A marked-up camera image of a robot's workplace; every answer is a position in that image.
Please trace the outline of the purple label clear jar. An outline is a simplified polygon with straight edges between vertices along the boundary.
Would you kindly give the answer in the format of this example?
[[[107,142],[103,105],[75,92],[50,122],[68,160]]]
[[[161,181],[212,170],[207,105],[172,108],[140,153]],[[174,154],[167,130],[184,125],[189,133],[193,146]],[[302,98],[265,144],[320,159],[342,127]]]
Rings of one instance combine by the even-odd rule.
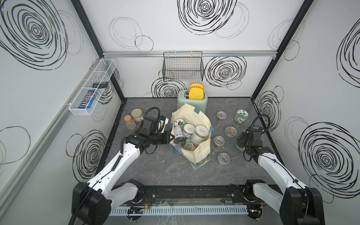
[[[227,114],[223,111],[219,111],[217,112],[217,121],[218,122],[223,122],[227,117]]]

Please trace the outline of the brown seed clear jar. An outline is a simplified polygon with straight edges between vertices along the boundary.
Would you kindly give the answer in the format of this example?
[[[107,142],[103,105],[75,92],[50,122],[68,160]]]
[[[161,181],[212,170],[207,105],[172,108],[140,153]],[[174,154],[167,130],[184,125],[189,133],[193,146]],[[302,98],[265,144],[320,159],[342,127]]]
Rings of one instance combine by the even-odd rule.
[[[225,128],[225,136],[228,139],[234,139],[238,135],[237,129],[233,126],[227,126]]]

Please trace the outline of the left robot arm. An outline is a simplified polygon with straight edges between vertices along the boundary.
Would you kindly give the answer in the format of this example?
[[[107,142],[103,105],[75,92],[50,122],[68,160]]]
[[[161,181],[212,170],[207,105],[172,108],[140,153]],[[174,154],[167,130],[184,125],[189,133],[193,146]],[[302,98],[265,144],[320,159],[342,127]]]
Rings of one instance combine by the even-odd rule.
[[[126,169],[151,145],[169,144],[174,136],[165,130],[169,119],[144,118],[134,133],[124,137],[117,155],[99,173],[86,183],[78,183],[72,194],[71,219],[74,225],[80,220],[85,225],[102,225],[112,210],[120,205],[143,198],[143,185],[129,180],[116,185]]]

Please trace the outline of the clear lid seed jar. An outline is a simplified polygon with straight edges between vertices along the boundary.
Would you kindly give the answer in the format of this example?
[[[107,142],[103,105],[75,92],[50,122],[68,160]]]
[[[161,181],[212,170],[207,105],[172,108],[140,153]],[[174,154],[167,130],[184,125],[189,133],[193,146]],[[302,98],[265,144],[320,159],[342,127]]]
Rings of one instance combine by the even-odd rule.
[[[217,149],[221,149],[225,144],[225,139],[222,136],[216,136],[213,139],[213,144]]]

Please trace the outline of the small clear lid jar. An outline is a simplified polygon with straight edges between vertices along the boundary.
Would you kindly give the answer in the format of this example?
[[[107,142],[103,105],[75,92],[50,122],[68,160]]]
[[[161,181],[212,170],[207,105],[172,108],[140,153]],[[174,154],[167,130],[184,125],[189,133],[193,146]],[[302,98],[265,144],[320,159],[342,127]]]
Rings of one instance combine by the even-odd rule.
[[[217,157],[218,163],[222,166],[228,165],[230,162],[230,157],[228,154],[222,152]]]

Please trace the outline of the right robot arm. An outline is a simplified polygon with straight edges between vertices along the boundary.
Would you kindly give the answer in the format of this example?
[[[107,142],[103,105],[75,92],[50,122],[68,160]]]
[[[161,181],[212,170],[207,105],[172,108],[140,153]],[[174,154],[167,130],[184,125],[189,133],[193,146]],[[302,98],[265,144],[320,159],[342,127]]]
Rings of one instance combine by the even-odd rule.
[[[280,191],[263,180],[247,180],[244,196],[249,202],[265,202],[279,214],[284,225],[324,225],[321,193],[299,181],[269,147],[263,146],[262,134],[261,129],[249,127],[237,138],[237,144],[272,177]]]

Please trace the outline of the beige canvas tote bag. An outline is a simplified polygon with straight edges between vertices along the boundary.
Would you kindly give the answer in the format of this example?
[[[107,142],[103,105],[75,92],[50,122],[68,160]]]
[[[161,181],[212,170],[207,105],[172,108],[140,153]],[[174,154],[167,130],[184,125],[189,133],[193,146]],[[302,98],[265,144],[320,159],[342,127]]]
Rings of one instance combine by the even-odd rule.
[[[171,134],[174,135],[174,121],[176,119],[184,119],[186,125],[182,128],[183,133],[186,137],[184,142],[175,144],[174,141],[170,142],[171,149],[180,152],[186,159],[188,159],[193,168],[199,167],[198,163],[210,160],[211,153],[211,135],[212,125],[208,117],[194,106],[184,104],[180,109],[172,113],[171,118]],[[196,126],[203,125],[209,130],[209,136],[205,141],[195,146],[191,142],[191,136],[193,135]]]

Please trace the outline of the white lid dark jar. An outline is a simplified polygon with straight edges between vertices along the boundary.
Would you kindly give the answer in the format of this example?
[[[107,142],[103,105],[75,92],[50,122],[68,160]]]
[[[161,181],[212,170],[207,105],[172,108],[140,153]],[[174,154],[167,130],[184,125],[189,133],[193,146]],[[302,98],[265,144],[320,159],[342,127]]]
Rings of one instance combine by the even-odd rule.
[[[238,142],[236,143],[236,147],[237,147],[237,149],[238,149],[239,151],[244,152],[245,149],[246,149],[246,142],[238,141]]]

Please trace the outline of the green label lid jar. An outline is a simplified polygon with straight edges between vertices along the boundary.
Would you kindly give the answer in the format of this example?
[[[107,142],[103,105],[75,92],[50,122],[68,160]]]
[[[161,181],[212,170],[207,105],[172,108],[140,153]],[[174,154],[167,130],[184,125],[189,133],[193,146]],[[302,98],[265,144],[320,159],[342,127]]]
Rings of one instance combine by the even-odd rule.
[[[246,110],[240,109],[237,111],[234,121],[236,124],[243,124],[248,118],[248,112]]]

